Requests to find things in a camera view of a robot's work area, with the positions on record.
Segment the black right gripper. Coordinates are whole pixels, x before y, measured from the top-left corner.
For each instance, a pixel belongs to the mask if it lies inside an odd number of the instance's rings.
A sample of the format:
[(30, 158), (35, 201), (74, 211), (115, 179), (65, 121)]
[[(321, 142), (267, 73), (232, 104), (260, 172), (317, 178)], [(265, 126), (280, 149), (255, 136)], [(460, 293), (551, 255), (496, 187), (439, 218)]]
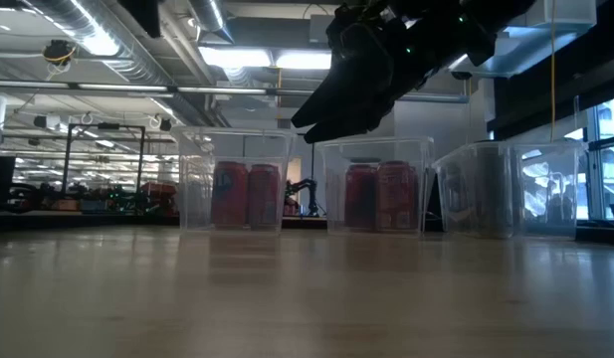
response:
[(326, 29), (327, 76), (292, 117), (313, 144), (366, 134), (388, 103), (416, 90), (461, 56), (475, 65), (494, 54), (483, 0), (373, 0), (342, 4)]

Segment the red soda can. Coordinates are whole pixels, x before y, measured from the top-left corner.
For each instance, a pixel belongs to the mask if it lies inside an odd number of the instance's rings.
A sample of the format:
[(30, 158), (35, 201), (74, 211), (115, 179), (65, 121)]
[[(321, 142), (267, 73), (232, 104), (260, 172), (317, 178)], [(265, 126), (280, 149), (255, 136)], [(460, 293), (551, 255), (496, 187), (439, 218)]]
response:
[(249, 172), (243, 163), (220, 161), (213, 175), (211, 223), (217, 228), (247, 223)]
[(353, 164), (345, 175), (344, 224), (348, 228), (375, 228), (377, 171), (368, 164)]

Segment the ceiling light panel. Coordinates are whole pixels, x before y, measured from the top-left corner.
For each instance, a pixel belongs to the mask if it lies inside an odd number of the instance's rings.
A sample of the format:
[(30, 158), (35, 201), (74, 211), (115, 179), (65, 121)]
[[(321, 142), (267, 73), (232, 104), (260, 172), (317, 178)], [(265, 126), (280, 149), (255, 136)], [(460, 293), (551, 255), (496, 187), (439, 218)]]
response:
[(267, 50), (209, 47), (199, 47), (198, 50), (207, 65), (223, 69), (269, 67), (272, 64)]
[(330, 52), (284, 51), (276, 60), (276, 66), (290, 70), (328, 70)]

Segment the clear plastic bin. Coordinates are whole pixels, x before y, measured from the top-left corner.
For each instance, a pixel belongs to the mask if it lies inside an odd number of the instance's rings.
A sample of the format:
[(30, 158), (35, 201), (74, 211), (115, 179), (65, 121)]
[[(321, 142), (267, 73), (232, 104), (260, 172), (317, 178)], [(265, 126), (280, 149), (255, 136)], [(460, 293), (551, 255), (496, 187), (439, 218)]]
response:
[[(333, 234), (386, 234), (419, 237), (424, 231), (426, 196), (430, 164), (434, 160), (434, 140), (430, 137), (365, 137), (347, 138), (319, 143), (325, 174), (327, 229)], [(368, 164), (377, 168), (385, 161), (405, 161), (416, 170), (419, 180), (417, 230), (380, 231), (377, 228), (377, 192), (375, 228), (358, 230), (344, 224), (345, 175), (353, 164)]]
[(490, 145), (504, 147), (509, 160), (508, 176), (512, 193), (512, 234), (527, 237), (573, 238), (577, 222), (577, 185), (580, 157), (586, 146), (574, 140), (549, 143), (480, 141), (464, 145), (432, 164), (437, 175), (442, 212), (441, 172), (450, 162), (459, 162), (473, 176), (475, 218), (468, 233), (481, 238), (477, 214), (478, 152)]
[[(177, 206), (181, 229), (185, 232), (253, 232), (276, 235), (282, 226), (288, 164), (296, 136), (279, 129), (227, 127), (179, 127), (171, 132), (179, 150)], [(271, 164), (280, 174), (278, 224), (266, 230), (253, 230), (248, 219), (244, 226), (217, 228), (211, 223), (213, 175), (220, 161), (246, 165)]]

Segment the orange machine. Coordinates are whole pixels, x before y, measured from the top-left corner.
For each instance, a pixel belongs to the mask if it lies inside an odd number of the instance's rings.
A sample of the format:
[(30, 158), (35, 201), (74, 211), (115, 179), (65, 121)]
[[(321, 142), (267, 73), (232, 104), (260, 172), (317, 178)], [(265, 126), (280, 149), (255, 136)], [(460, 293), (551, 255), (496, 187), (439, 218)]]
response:
[(147, 182), (140, 186), (140, 192), (150, 201), (165, 202), (174, 198), (177, 193), (177, 187), (174, 184)]

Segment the long ceiling light strip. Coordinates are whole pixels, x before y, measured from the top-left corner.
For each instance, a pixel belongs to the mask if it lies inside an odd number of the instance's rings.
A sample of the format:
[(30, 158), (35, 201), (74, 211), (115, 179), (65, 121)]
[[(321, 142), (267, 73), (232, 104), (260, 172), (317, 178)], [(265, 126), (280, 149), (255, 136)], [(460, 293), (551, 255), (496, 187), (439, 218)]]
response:
[(313, 89), (285, 88), (232, 88), (232, 87), (179, 87), (179, 86), (147, 86), (147, 85), (114, 85), (86, 84), (34, 81), (0, 80), (0, 88), (27, 90), (90, 90), (110, 92), (139, 93), (202, 93), (202, 94), (237, 94), (237, 95), (297, 95), (307, 96)]

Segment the black ceiling-mounted device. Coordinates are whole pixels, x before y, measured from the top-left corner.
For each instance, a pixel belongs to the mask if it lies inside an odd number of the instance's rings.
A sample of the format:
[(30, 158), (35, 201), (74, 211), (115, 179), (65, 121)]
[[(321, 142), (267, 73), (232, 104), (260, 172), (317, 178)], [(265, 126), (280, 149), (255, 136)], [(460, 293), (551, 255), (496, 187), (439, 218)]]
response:
[(75, 52), (76, 48), (70, 42), (66, 40), (52, 40), (43, 49), (41, 55), (47, 63), (56, 67), (64, 67), (70, 63)]

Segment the silver ventilation duct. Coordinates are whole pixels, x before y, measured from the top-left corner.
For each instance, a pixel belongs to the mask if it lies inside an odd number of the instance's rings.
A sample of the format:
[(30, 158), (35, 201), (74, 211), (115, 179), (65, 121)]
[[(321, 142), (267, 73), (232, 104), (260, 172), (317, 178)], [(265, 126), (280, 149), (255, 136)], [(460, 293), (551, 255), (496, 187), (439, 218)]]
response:
[(172, 85), (173, 79), (103, 0), (23, 0), (124, 80)]
[(187, 2), (196, 27), (201, 32), (212, 33), (228, 44), (234, 44), (219, 0), (187, 0)]

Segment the black metal rack frame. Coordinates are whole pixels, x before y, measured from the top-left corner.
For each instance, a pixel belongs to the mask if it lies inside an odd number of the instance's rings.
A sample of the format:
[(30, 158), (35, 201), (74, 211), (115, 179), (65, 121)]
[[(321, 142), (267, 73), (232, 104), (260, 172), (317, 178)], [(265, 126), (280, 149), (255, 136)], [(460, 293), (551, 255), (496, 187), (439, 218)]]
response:
[(82, 128), (95, 127), (96, 129), (102, 130), (102, 131), (127, 129), (130, 131), (130, 133), (133, 133), (135, 129), (140, 131), (140, 138), (138, 140), (139, 153), (138, 153), (137, 178), (136, 178), (136, 189), (135, 189), (135, 192), (138, 193), (140, 191), (140, 184), (141, 184), (141, 179), (142, 179), (142, 164), (143, 164), (143, 156), (144, 156), (144, 144), (145, 144), (145, 139), (146, 139), (146, 128), (141, 125), (127, 125), (127, 124), (119, 124), (119, 123), (112, 123), (112, 122), (101, 122), (97, 124), (70, 123), (68, 125), (61, 193), (65, 194), (68, 189), (68, 176), (69, 176), (69, 171), (70, 171), (69, 165), (70, 165), (70, 157), (71, 157), (71, 152), (72, 152), (72, 142), (76, 139), (76, 137), (73, 136), (73, 131), (78, 127), (82, 127)]

